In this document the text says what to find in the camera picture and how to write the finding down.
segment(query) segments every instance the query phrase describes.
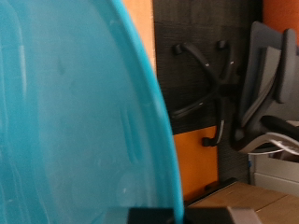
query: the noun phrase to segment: orange panel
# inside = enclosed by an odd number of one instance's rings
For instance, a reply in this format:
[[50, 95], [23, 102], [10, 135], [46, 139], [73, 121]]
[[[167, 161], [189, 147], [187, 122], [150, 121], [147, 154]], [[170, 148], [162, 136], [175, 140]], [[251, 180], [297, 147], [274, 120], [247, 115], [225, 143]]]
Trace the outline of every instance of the orange panel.
[[184, 200], [204, 192], [206, 185], [218, 181], [216, 147], [202, 147], [203, 137], [213, 137], [215, 127], [175, 135]]
[[294, 29], [299, 44], [298, 0], [263, 0], [263, 22], [280, 32], [287, 28]]

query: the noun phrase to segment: transparent blue plastic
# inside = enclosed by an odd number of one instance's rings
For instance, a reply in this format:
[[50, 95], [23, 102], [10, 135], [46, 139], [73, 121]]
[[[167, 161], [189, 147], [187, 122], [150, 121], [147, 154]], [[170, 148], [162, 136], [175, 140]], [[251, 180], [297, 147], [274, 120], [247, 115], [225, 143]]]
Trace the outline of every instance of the transparent blue plastic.
[[163, 97], [120, 0], [0, 0], [0, 223], [174, 207]]

